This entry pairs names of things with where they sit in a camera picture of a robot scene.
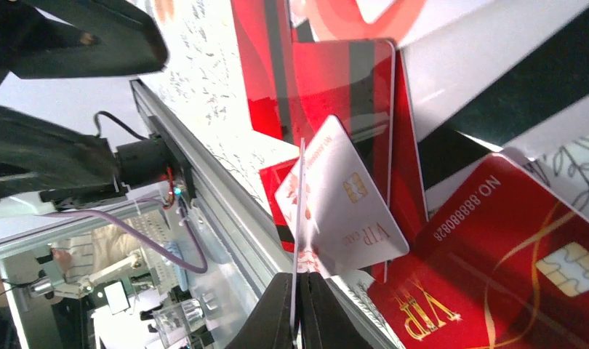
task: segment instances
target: person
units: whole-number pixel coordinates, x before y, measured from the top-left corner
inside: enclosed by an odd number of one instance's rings
[[[115,225],[106,225],[51,245],[52,255],[59,262],[68,284],[125,259],[139,248],[140,242],[134,236]],[[4,281],[0,277],[0,294],[2,292]],[[61,298],[54,297],[49,301],[55,304]],[[7,297],[0,296],[0,307],[6,306]]]

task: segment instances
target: red card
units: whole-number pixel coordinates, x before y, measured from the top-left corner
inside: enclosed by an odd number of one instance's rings
[[[589,348],[589,222],[488,156],[369,296],[407,348]]]

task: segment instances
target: patterned tablecloth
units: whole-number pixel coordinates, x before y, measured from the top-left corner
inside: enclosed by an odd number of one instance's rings
[[[170,51],[141,79],[268,212],[259,170],[298,149],[252,131],[230,0],[130,0],[156,19]]]

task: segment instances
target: purple cable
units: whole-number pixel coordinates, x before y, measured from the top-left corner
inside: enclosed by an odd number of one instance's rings
[[[162,204],[161,201],[155,200],[155,199],[151,199],[151,200],[142,199],[142,201],[157,201],[160,204]],[[106,220],[108,222],[111,222],[114,225],[116,225],[116,226],[120,227],[121,229],[125,230],[126,233],[134,236],[136,239],[140,240],[141,242],[143,242],[144,244],[146,244],[147,246],[149,246],[153,251],[158,252],[159,254],[161,254],[162,256],[164,256],[165,258],[167,258],[168,260],[170,260],[174,264],[179,265],[181,268],[184,268],[186,270],[189,270],[192,273],[197,273],[197,274],[206,273],[206,271],[208,269],[208,267],[207,267],[207,259],[205,258],[204,253],[202,252],[202,249],[200,248],[200,244],[198,243],[198,240],[196,240],[196,237],[194,236],[194,234],[192,232],[192,229],[190,228],[190,226],[188,224],[188,221],[185,220],[186,217],[183,216],[182,213],[180,213],[180,214],[184,218],[183,223],[185,225],[185,229],[190,234],[190,237],[192,238],[192,241],[194,242],[194,245],[196,245],[196,249],[199,252],[199,255],[200,255],[200,258],[201,258],[201,264],[202,264],[200,267],[197,267],[195,265],[191,265],[190,263],[188,263],[188,262],[182,260],[181,258],[175,256],[174,254],[168,252],[168,250],[166,250],[164,247],[160,246],[159,244],[157,244],[155,241],[151,240],[147,236],[144,236],[138,230],[130,227],[124,221],[122,221],[119,218],[114,217],[113,215],[108,214],[106,212],[97,211],[95,209],[84,209],[84,210],[81,210],[81,211],[49,213],[49,214],[44,214],[43,217],[61,218],[61,217],[87,217],[87,216],[93,216],[93,217],[103,218],[104,220]]]

